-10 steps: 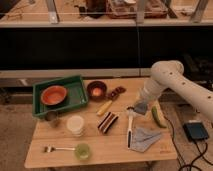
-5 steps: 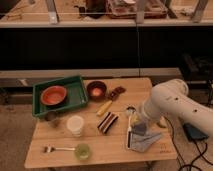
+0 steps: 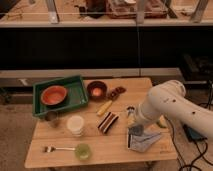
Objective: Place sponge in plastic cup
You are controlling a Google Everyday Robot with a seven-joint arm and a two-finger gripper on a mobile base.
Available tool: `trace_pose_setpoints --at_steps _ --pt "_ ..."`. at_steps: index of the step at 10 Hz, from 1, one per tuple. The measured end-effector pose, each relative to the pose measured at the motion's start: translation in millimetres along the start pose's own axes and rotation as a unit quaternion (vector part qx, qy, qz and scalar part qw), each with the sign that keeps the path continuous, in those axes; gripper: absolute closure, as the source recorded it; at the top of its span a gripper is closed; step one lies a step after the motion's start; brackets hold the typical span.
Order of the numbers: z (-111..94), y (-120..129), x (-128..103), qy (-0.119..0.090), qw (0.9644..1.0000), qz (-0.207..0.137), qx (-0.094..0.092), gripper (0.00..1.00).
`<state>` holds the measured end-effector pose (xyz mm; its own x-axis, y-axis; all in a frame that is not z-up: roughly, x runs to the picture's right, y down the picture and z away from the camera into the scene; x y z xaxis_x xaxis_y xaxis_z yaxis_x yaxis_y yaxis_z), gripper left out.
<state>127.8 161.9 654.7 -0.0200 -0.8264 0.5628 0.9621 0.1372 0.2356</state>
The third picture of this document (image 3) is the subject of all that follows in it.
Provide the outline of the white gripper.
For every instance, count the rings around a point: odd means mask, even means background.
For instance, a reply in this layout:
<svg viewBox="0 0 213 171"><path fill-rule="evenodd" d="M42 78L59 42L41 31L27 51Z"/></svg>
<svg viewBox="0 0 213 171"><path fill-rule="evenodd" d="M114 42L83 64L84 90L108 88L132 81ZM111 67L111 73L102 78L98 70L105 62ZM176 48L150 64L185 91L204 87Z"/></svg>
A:
<svg viewBox="0 0 213 171"><path fill-rule="evenodd" d="M157 121L156 118L150 119L144 116L141 110L138 108L135 108L134 118L135 118L135 126L142 125L144 129L146 129L147 127L149 127L150 125L152 125L153 123Z"/></svg>

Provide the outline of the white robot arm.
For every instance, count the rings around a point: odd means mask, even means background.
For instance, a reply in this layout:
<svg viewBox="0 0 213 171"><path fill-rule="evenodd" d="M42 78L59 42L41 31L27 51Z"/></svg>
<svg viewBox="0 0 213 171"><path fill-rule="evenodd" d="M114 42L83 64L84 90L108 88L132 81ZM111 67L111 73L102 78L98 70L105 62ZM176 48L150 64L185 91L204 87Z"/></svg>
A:
<svg viewBox="0 0 213 171"><path fill-rule="evenodd" d="M208 139L213 139L213 111L192 103L185 95L186 89L178 80L153 86L135 108L128 126L146 128L164 115L177 118Z"/></svg>

